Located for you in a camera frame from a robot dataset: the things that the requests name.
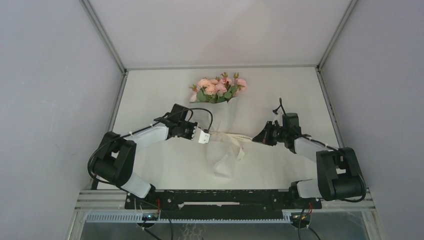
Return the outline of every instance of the glass panel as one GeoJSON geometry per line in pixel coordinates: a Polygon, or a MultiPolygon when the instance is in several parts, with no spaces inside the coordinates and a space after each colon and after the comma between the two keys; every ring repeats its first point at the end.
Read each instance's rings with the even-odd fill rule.
{"type": "MultiPolygon", "coordinates": [[[[360,212],[314,212],[310,227],[325,240],[368,240],[360,212]]],[[[158,223],[149,228],[162,240],[171,239],[170,225],[158,223]]],[[[300,230],[302,240],[316,240],[308,229],[300,230]]],[[[297,240],[298,231],[288,223],[173,223],[174,240],[297,240]]],[[[96,223],[84,225],[82,240],[154,238],[135,223],[96,223]]]]}

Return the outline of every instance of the black mounting plate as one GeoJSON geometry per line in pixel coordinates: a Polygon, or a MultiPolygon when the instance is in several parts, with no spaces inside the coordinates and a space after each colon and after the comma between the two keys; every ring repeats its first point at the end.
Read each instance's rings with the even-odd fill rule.
{"type": "MultiPolygon", "coordinates": [[[[281,219],[282,210],[321,209],[321,201],[311,198],[299,206],[286,190],[155,190],[142,199],[163,209],[171,219],[180,220],[252,220],[281,219]]],[[[154,210],[153,206],[127,194],[125,209],[154,210]]]]}

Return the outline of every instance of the metal bar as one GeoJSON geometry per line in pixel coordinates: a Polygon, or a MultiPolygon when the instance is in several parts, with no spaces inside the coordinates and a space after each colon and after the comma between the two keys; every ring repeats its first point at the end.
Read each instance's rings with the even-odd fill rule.
{"type": "MultiPolygon", "coordinates": [[[[87,223],[142,223],[143,215],[147,212],[91,212],[87,216],[87,223]]],[[[171,219],[173,224],[277,224],[290,223],[290,214],[281,213],[279,219],[171,219]]],[[[157,221],[146,221],[146,223],[169,223],[168,219],[160,219],[157,221]]]]}
{"type": "Polygon", "coordinates": [[[384,232],[380,225],[380,220],[376,212],[362,212],[363,222],[369,240],[385,240],[384,232]]]}
{"type": "MultiPolygon", "coordinates": [[[[122,190],[83,190],[75,205],[75,212],[118,212],[134,213],[134,210],[124,209],[126,193],[122,190]]],[[[371,194],[367,193],[360,203],[346,201],[322,201],[322,209],[317,212],[374,212],[376,209],[371,194]]],[[[300,212],[300,209],[286,209],[283,213],[300,212]]]]}
{"type": "Polygon", "coordinates": [[[97,33],[100,35],[101,40],[103,41],[104,45],[112,55],[113,59],[116,62],[116,65],[118,66],[119,70],[122,72],[122,74],[125,74],[126,70],[124,67],[124,64],[121,61],[121,58],[118,55],[117,50],[115,49],[114,45],[112,44],[111,39],[109,38],[109,35],[107,34],[105,28],[103,27],[102,22],[99,19],[99,16],[97,15],[96,11],[93,8],[93,5],[91,4],[90,0],[79,0],[82,7],[84,8],[85,12],[87,13],[88,17],[90,18],[91,22],[94,25],[94,28],[96,29],[97,33]]]}
{"type": "Polygon", "coordinates": [[[77,212],[68,240],[80,240],[88,214],[77,212]]]}
{"type": "Polygon", "coordinates": [[[69,224],[69,228],[68,228],[68,230],[67,230],[67,234],[66,234],[66,237],[65,237],[65,239],[66,240],[70,240],[71,239],[71,235],[72,235],[72,230],[74,229],[74,226],[75,226],[75,220],[77,219],[77,212],[73,212],[73,214],[72,214],[72,218],[71,218],[71,220],[70,220],[70,224],[69,224]]]}
{"type": "Polygon", "coordinates": [[[225,66],[161,66],[161,67],[129,67],[127,71],[134,70],[181,70],[181,69],[249,69],[249,68],[315,68],[315,64],[275,64],[275,65],[225,65],[225,66]]]}
{"type": "Polygon", "coordinates": [[[332,35],[331,40],[328,43],[327,48],[324,51],[324,54],[322,55],[321,59],[319,60],[319,63],[318,63],[318,66],[317,66],[319,70],[321,70],[323,68],[324,64],[326,63],[335,43],[337,42],[337,39],[339,39],[340,33],[345,28],[346,23],[347,23],[349,17],[352,15],[352,12],[355,9],[358,1],[359,0],[351,0],[349,5],[347,6],[346,11],[344,11],[344,14],[341,17],[341,20],[338,23],[338,26],[335,29],[334,34],[332,35]]]}
{"type": "Polygon", "coordinates": [[[112,131],[115,125],[115,121],[117,119],[119,106],[121,104],[122,96],[124,94],[125,84],[127,83],[127,77],[128,77],[128,71],[125,72],[124,75],[122,75],[121,83],[119,85],[118,92],[116,93],[115,102],[113,104],[112,113],[109,118],[109,123],[107,125],[106,131],[112,131]]]}
{"type": "Polygon", "coordinates": [[[339,128],[336,113],[334,111],[329,92],[327,91],[327,87],[324,82],[321,71],[318,68],[315,68],[315,70],[316,70],[316,76],[318,77],[319,85],[321,86],[322,94],[324,95],[325,104],[327,105],[328,114],[330,115],[331,123],[335,133],[335,138],[337,139],[338,146],[343,148],[345,147],[345,142],[343,141],[342,133],[339,128]]]}

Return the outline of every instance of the ribbon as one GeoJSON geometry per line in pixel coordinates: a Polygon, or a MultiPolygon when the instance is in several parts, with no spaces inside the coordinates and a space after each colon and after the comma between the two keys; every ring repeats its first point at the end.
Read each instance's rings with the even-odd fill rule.
{"type": "Polygon", "coordinates": [[[223,137],[227,137],[232,144],[236,145],[239,148],[238,154],[237,154],[237,160],[242,160],[245,156],[245,150],[242,147],[241,142],[251,142],[252,138],[246,135],[241,134],[232,134],[232,133],[225,133],[225,132],[212,132],[210,134],[211,136],[217,136],[221,139],[223,137]]]}

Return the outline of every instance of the metal frame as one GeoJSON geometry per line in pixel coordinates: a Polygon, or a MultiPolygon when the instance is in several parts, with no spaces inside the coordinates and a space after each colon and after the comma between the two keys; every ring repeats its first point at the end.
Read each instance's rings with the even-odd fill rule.
{"type": "Polygon", "coordinates": [[[321,59],[319,60],[318,65],[316,66],[319,71],[321,71],[321,69],[323,68],[327,59],[329,58],[329,55],[330,55],[335,43],[339,39],[340,34],[342,33],[343,29],[345,28],[346,23],[347,23],[348,19],[350,18],[352,12],[354,11],[355,7],[357,6],[358,2],[359,2],[359,0],[351,0],[349,5],[346,8],[346,11],[344,11],[344,14],[341,17],[341,20],[338,23],[338,26],[335,29],[334,34],[332,35],[331,40],[328,43],[327,48],[324,51],[324,54],[322,55],[321,59]]]}
{"type": "Polygon", "coordinates": [[[105,30],[105,27],[103,27],[102,22],[99,19],[99,16],[97,15],[96,11],[93,8],[92,3],[90,0],[79,0],[82,7],[84,8],[85,12],[87,13],[88,17],[91,20],[91,23],[93,24],[94,28],[96,29],[97,33],[99,34],[101,40],[103,41],[105,47],[109,51],[109,53],[112,55],[113,59],[115,60],[116,65],[118,66],[121,73],[124,75],[126,73],[126,69],[124,67],[124,64],[121,61],[121,58],[119,57],[119,54],[117,50],[115,49],[111,39],[109,38],[108,33],[105,30]]]}
{"type": "MultiPolygon", "coordinates": [[[[93,23],[96,31],[98,32],[100,38],[102,39],[105,47],[112,55],[113,59],[116,62],[119,70],[122,72],[121,85],[116,95],[115,103],[111,112],[110,121],[107,126],[107,131],[112,130],[118,108],[124,93],[125,84],[128,77],[128,70],[160,70],[160,69],[200,69],[200,68],[281,68],[281,67],[315,67],[316,74],[321,86],[321,90],[327,105],[328,113],[334,127],[334,132],[336,134],[337,142],[340,147],[344,147],[345,143],[343,141],[342,134],[337,121],[337,116],[332,105],[331,98],[326,88],[325,80],[322,76],[322,68],[326,63],[331,50],[333,49],[335,43],[337,42],[343,28],[346,25],[349,17],[351,16],[352,11],[358,3],[358,0],[351,0],[342,19],[340,20],[328,46],[325,49],[323,56],[321,57],[317,66],[314,65],[259,65],[259,66],[198,66],[198,67],[157,67],[157,68],[130,68],[126,69],[122,63],[112,41],[110,40],[102,22],[100,21],[96,11],[93,8],[93,5],[90,3],[90,0],[79,0],[83,8],[85,9],[88,17],[93,23]]],[[[108,223],[122,223],[122,222],[139,222],[140,216],[137,211],[132,209],[125,209],[127,194],[121,190],[82,190],[79,194],[78,200],[75,205],[74,213],[72,215],[71,223],[66,235],[68,240],[79,240],[81,238],[83,227],[85,222],[108,222],[108,223]]],[[[382,230],[376,208],[374,206],[373,199],[369,190],[367,191],[366,198],[361,203],[349,203],[345,201],[322,201],[322,209],[314,209],[315,212],[362,212],[363,220],[365,222],[366,230],[370,240],[385,240],[384,232],[382,230]]],[[[144,213],[153,213],[155,210],[144,210],[144,213]]],[[[287,223],[288,216],[292,213],[300,212],[299,209],[285,209],[281,211],[281,219],[270,219],[270,220],[178,220],[174,219],[175,223],[192,223],[192,222],[201,222],[201,223],[287,223]]],[[[159,223],[167,222],[165,220],[159,219],[159,223]]]]}

